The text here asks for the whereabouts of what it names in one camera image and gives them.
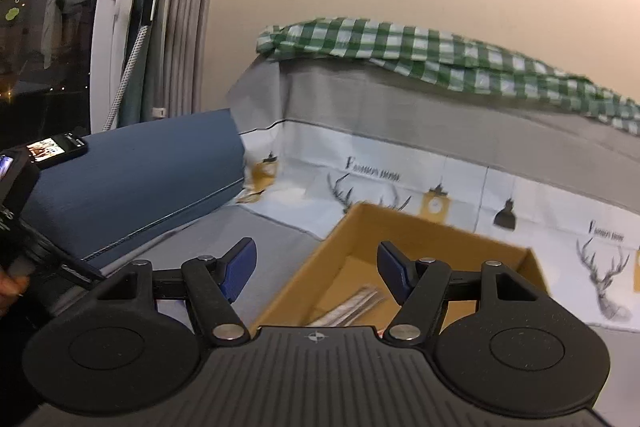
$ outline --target green and white checkered cloth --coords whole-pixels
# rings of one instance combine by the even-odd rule
[[[452,33],[368,19],[316,19],[269,26],[256,51],[294,57],[361,59],[457,92],[537,100],[640,134],[640,107],[585,76],[535,58]]]

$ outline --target phone screen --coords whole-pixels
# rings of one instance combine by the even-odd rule
[[[27,146],[36,162],[48,160],[53,156],[64,154],[65,150],[60,147],[52,138],[47,138]]]
[[[11,156],[0,155],[0,180],[4,178],[4,175],[9,170],[11,163],[14,161]]]

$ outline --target ribbed black surface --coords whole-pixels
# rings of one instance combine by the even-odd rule
[[[372,328],[271,327],[263,328],[252,343],[213,352],[195,380],[149,409],[87,418],[47,405],[24,423],[25,427],[603,425],[587,411],[553,420],[520,420],[479,410],[441,384],[418,351],[387,346]]]

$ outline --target crosshair logo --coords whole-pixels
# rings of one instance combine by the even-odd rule
[[[314,331],[313,333],[309,333],[306,336],[311,342],[313,343],[318,343],[320,341],[324,341],[326,338],[326,335],[324,333],[320,333],[320,331]]]

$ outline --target cardboard box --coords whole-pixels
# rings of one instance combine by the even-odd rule
[[[346,301],[366,284],[380,288],[385,301],[360,317],[354,325],[385,328],[399,306],[378,274],[376,252],[381,241],[391,241],[411,259],[434,257],[454,270],[478,271],[489,259],[501,261],[548,293],[542,271],[527,248],[463,232],[360,203],[341,220],[330,236],[311,254],[251,327],[305,326]],[[475,301],[449,303],[443,327],[476,309]]]

